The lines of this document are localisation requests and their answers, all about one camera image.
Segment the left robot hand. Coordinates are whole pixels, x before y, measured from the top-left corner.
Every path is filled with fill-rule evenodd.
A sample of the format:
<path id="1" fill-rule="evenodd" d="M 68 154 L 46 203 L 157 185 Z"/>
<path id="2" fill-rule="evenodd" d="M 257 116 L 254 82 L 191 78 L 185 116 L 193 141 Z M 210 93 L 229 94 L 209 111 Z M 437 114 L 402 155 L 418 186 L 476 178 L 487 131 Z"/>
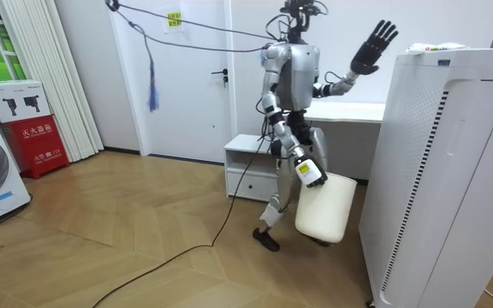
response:
<path id="1" fill-rule="evenodd" d="M 378 71 L 376 62 L 398 33 L 396 25 L 391 21 L 380 20 L 353 57 L 351 70 L 360 75 L 369 75 Z"/>

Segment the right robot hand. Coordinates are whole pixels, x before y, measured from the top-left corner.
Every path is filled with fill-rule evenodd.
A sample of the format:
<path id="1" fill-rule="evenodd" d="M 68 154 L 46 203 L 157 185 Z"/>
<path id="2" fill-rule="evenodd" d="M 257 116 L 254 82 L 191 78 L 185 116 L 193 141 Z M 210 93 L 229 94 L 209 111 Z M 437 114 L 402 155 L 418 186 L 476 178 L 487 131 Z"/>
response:
<path id="1" fill-rule="evenodd" d="M 322 186 L 328 180 L 325 171 L 312 156 L 295 158 L 294 169 L 306 187 Z"/>

